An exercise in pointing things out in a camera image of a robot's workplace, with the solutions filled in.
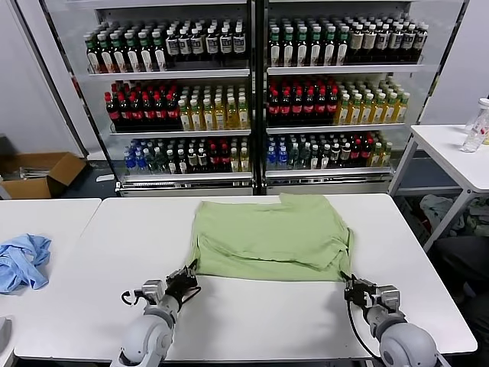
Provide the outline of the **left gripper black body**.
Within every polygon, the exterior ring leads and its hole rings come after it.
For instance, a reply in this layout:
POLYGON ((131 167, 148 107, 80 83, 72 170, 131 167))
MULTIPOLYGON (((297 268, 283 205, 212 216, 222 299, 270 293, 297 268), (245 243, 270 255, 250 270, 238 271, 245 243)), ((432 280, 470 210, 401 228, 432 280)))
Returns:
POLYGON ((180 307, 199 293, 194 270, 177 270, 166 277, 165 294, 175 298, 180 307))

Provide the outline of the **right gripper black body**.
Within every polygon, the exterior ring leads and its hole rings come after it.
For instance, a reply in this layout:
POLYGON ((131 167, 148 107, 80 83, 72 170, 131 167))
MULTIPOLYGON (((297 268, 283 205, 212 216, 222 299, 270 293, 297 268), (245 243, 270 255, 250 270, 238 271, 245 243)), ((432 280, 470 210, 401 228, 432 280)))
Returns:
POLYGON ((377 293, 377 285, 372 288, 345 288, 344 299, 359 307, 371 307, 377 293))

